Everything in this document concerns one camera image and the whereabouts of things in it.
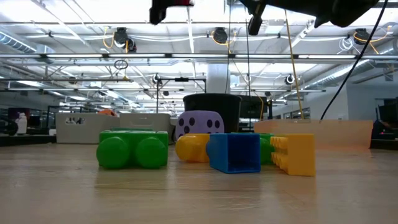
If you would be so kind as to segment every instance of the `purple die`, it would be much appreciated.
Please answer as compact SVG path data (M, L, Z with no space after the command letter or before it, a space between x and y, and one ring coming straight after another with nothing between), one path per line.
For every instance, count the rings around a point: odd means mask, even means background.
M224 133L223 119L214 111L186 111L178 118L175 136L178 139L188 133Z

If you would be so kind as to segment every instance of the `black cable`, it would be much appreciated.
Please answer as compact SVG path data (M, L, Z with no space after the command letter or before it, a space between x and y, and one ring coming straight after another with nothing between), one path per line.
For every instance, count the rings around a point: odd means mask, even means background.
M250 88L250 58L249 58L249 26L248 26L248 20L244 20L246 23L246 43L248 45L248 88L249 88L249 108L251 108L251 88ZM251 113L249 113L249 131L251 131Z
M370 35L369 38L368 38L368 41L366 41L366 44L365 44L365 46L363 47L363 49L362 49L362 51L361 51L359 57L356 59L354 65L353 65L353 67L352 67L352 69L348 72L348 74L347 74L347 76L345 77L343 83L340 85L340 87L339 87L339 89L337 90L336 94L335 94L334 97L331 99L331 101L329 102L329 104L328 104L328 106L326 107L325 111L323 112L323 114L322 114L322 116L321 116L321 120L323 120L323 117L325 117L326 112L328 111L329 107L330 107L331 104L334 102L334 100L336 99L336 97L337 97L338 94L340 93L341 89L343 89L344 84L347 82L349 76L352 74L352 72L354 71L356 65L359 63L359 60L361 60L362 56L365 54L365 50L366 50L366 48L368 47L370 41L372 40L373 34L375 33L377 27L379 26L381 17L382 17L383 14L384 14L384 10L386 9L387 3L388 3L388 0L385 0L385 1L384 1L384 4L383 4L383 8L381 9L379 18L377 19L376 24L375 24L374 27L373 27L373 30L372 30L372 32L371 32L371 35Z
M229 0L229 28L228 28L228 59L226 63L226 81L225 81L225 93L228 89L228 75L229 75L229 46L231 40L231 12L232 12L232 0Z

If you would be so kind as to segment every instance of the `yellow cable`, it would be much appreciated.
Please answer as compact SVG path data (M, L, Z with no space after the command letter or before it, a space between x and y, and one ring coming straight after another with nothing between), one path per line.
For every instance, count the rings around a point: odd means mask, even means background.
M376 48L373 46L372 43L369 43L369 44L371 45L371 47L373 48L373 50L375 51L376 54L380 54L380 53L376 50Z
M235 67L238 70L239 75L242 77L243 81L246 83L247 86L249 86L249 83L244 79L244 77L243 77L241 71L239 70L238 66L236 65L235 61L233 59L232 59L232 61L234 62ZM262 121L262 112L264 112L264 100L262 100L262 98L255 91L253 91L253 93L260 99L260 101L262 103L262 105L261 105L261 114L260 114L260 121Z
M211 32L211 38L213 39L213 41L214 41L216 44L218 44L218 45L226 45L227 48L229 48L229 47L228 47L229 44L232 44L232 43L235 41L235 40L232 39L229 43L220 44L219 42L217 42L217 41L214 39L214 31Z
M373 50L374 50L374 52L375 52L376 54L380 54L379 51L377 51L377 49L374 47L374 45L373 45L372 43L369 43L369 44L370 44L370 46L373 48ZM387 66L390 68L390 70L391 70L392 72L395 70L394 67L391 66L390 64L387 64Z
M389 31L389 30L390 30L390 27L387 28L387 32L386 32L386 34L384 35L384 37L381 37L381 38L379 38L379 39L377 39L377 40L371 40L370 43L374 43L374 42L377 42L377 41L380 41L380 40L386 38L387 35L388 35L388 31ZM357 34L357 32L354 33L354 38L355 38L355 39L360 40L360 41L363 41L363 42L367 42L367 41L368 41L368 40L363 40L363 39L360 39L360 38L356 37L356 34Z
M287 11L286 11L286 9L285 9L285 17L286 17L287 35L289 36L290 57L292 58L293 74L294 74L294 82L296 84L298 106L300 107L301 119L304 119L303 107L301 105L301 100L300 100L300 92L299 92L300 88L299 88L299 83L297 82L296 68L294 66L292 39L290 38L290 29L289 29L289 22L287 20Z
M104 46L107 48L107 49L111 49L112 47L113 47L113 42L114 42L114 32L113 32L113 34L112 34L112 44L111 44L111 46L108 46L107 44L106 44L106 42L105 42L105 36L106 36L106 31L108 30L108 28L107 27L105 27L105 33L104 33L104 38L102 39L102 42L104 43Z

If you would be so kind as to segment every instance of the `blue toy block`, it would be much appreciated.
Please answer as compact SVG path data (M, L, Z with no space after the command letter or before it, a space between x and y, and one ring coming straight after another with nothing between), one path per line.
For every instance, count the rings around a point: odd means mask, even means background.
M206 145L210 166L226 174L261 171L259 134L211 134Z

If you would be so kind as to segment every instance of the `green toy block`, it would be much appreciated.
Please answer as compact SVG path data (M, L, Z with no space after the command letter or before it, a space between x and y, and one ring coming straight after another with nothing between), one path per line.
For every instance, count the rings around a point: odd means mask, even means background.
M272 136L272 134L260 134L261 165L273 164L271 153L274 152L275 149L270 144Z
M153 131L151 128L111 128L111 131Z
M167 165L168 146L167 131L103 131L96 156L107 169L159 169Z

